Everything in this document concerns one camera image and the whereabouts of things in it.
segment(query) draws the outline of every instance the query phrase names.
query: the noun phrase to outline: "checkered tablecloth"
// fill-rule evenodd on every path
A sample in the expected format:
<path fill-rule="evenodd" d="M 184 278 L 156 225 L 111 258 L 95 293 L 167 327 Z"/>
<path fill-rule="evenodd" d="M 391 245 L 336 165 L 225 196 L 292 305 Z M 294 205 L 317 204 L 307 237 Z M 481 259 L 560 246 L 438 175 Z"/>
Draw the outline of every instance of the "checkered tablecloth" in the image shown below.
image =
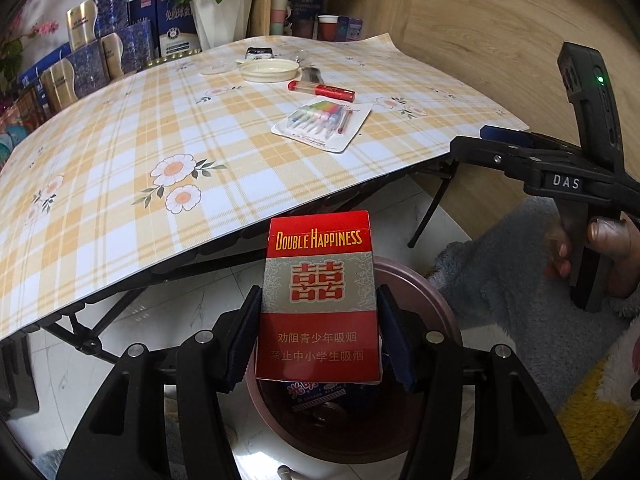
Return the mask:
<path fill-rule="evenodd" d="M 270 132 L 309 95 L 238 70 L 200 73 L 249 46 L 301 51 L 327 84 L 374 105 L 345 152 Z M 387 35 L 251 38 L 113 82 L 31 134 L 0 173 L 0 338 L 185 250 L 446 153 L 484 124 L 526 127 Z"/>

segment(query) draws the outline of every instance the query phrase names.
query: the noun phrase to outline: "red marker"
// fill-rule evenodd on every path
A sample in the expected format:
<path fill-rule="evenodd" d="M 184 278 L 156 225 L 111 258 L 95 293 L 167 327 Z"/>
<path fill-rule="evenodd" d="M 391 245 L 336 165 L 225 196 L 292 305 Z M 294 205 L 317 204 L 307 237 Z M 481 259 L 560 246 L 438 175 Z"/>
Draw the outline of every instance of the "red marker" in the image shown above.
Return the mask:
<path fill-rule="evenodd" d="M 340 99 L 340 101 L 348 101 L 353 103 L 356 98 L 356 92 L 353 90 L 345 90 L 335 86 L 321 85 L 318 83 L 309 83 L 308 81 L 291 81 L 289 90 L 295 92 L 304 92 L 305 94 L 320 95 L 322 97 L 331 97 Z"/>

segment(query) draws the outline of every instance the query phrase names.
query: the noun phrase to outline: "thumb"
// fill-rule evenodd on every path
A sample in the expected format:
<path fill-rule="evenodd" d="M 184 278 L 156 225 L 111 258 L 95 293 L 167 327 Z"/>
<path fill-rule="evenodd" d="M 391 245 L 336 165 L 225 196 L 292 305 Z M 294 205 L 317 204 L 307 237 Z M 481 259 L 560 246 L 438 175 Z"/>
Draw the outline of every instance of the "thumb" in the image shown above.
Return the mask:
<path fill-rule="evenodd" d="M 613 261 L 625 260 L 631 254 L 632 242 L 625 220 L 596 217 L 587 227 L 591 248 Z"/>

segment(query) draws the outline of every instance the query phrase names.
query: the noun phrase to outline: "white tile floor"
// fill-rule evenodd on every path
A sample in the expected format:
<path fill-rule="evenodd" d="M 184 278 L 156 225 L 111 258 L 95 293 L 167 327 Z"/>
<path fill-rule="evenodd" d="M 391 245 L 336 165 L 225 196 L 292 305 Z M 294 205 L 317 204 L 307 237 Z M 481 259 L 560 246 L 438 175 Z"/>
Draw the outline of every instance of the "white tile floor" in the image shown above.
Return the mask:
<path fill-rule="evenodd" d="M 374 253 L 425 272 L 448 242 L 468 239 L 438 209 L 417 247 L 409 250 L 406 243 L 430 202 L 430 197 L 408 177 L 389 184 L 364 202 L 361 208 L 371 214 Z M 264 247 L 265 239 L 243 241 L 226 253 Z M 149 349 L 178 345 L 194 332 L 213 326 L 221 313 L 238 308 L 251 286 L 262 283 L 263 272 L 264 262 L 256 262 L 153 286 L 105 330 L 104 349 L 120 355 L 133 342 L 143 342 Z M 87 306 L 78 313 L 79 321 L 93 326 L 116 299 Z M 473 329 L 463 338 L 466 345 L 483 349 L 508 342 L 497 327 Z M 81 354 L 43 330 L 30 335 L 30 345 L 40 412 L 10 421 L 9 425 L 27 452 L 36 456 L 68 445 L 111 365 Z M 347 466 L 298 452 L 265 425 L 244 383 L 228 396 L 220 396 L 220 403 L 226 424 L 238 435 L 234 453 L 242 476 L 248 480 L 276 480 L 276 470 L 283 463 L 309 480 L 390 480 L 402 467 L 402 456 Z M 464 465 L 461 460 L 459 469 Z"/>

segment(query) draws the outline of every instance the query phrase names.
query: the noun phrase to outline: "metal screw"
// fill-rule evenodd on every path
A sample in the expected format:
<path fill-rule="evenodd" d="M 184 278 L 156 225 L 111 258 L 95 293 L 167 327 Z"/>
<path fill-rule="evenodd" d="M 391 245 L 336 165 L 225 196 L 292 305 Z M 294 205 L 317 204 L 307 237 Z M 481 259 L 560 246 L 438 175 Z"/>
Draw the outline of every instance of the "metal screw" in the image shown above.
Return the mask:
<path fill-rule="evenodd" d="M 127 350 L 127 354 L 129 354 L 131 357 L 138 357 L 139 355 L 142 355 L 142 352 L 145 351 L 145 347 L 143 347 L 141 344 L 136 343 L 135 345 L 131 345 L 129 347 L 129 349 Z"/>
<path fill-rule="evenodd" d="M 208 343 L 213 339 L 213 332 L 211 330 L 200 330 L 196 334 L 196 343 Z"/>
<path fill-rule="evenodd" d="M 509 348 L 507 345 L 496 345 L 494 352 L 498 357 L 506 359 L 511 355 L 511 348 Z"/>
<path fill-rule="evenodd" d="M 434 345 L 440 344 L 444 341 L 444 336 L 437 330 L 431 330 L 430 332 L 427 332 L 425 338 L 429 343 L 433 343 Z"/>

